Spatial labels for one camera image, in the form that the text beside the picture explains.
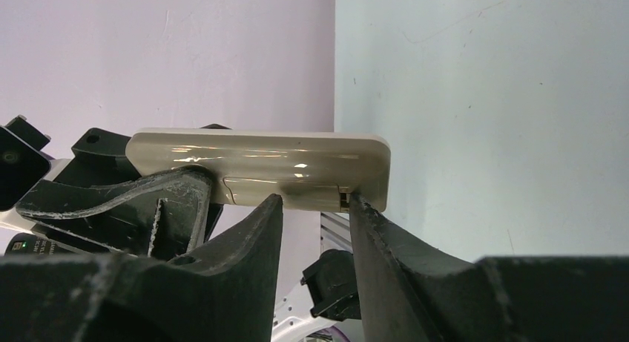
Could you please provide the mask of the beige remote control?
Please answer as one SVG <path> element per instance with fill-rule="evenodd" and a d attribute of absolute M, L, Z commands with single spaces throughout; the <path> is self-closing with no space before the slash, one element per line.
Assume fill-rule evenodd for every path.
<path fill-rule="evenodd" d="M 289 209 L 347 213 L 357 193 L 387 207 L 391 149 L 372 134 L 143 128 L 125 156 L 142 176 L 203 167 L 219 204 L 256 206 L 278 194 Z"/>

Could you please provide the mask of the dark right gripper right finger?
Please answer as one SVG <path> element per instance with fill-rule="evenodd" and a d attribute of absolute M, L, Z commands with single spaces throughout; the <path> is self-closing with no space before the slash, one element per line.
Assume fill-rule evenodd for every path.
<path fill-rule="evenodd" d="M 349 221 L 367 341 L 626 341 L 626 256 L 469 263 L 353 194 Z"/>

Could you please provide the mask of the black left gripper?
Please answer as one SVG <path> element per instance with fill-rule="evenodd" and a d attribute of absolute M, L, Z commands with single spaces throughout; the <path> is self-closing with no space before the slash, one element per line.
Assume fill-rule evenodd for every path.
<path fill-rule="evenodd" d="M 123 251 L 170 260 L 207 242 L 223 213 L 210 204 L 217 185 L 200 166 L 141 176 L 125 153 L 130 137 L 91 128 L 74 158 L 16 205 L 32 232 L 71 251 Z"/>

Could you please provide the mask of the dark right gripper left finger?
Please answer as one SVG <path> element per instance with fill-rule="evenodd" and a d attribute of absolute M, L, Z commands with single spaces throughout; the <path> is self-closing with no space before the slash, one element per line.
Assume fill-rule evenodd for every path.
<path fill-rule="evenodd" d="M 269 341 L 283 201 L 168 262 L 126 254 L 1 258 L 3 341 Z"/>

